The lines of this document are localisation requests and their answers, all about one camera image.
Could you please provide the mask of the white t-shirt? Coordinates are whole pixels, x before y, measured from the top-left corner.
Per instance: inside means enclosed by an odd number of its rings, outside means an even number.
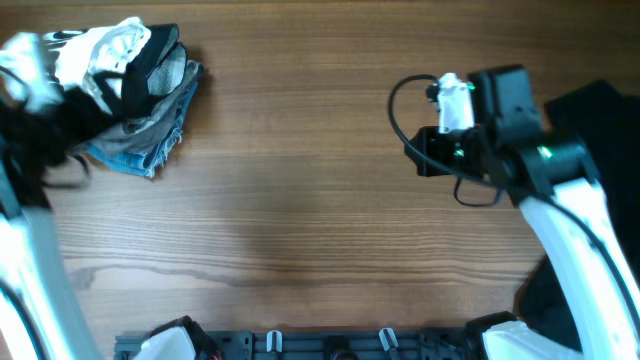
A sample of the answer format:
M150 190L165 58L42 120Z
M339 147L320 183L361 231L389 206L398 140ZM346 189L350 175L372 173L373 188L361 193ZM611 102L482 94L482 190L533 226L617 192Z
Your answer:
M112 115L94 76L101 72L123 75L151 35L139 17L129 17L112 26L46 33L43 40L54 59L53 80L64 90L80 87Z

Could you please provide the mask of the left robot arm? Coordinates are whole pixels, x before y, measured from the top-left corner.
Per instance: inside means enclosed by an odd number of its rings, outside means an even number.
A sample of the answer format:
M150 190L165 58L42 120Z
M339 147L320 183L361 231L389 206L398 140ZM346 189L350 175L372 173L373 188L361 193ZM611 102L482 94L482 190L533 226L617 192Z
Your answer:
M1 107L1 335L14 359L99 359L60 253L45 169L116 124L79 89L30 114Z

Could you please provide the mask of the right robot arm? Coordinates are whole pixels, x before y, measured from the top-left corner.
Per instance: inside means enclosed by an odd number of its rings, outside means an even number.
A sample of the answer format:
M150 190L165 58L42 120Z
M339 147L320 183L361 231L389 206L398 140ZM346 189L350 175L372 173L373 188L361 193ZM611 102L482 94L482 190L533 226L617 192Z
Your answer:
M635 359L639 288L612 227L594 160L576 135L546 130L524 67L426 74L435 126L404 137L422 176L452 175L508 196L541 242L577 329L571 349L511 314L469 327L480 359Z

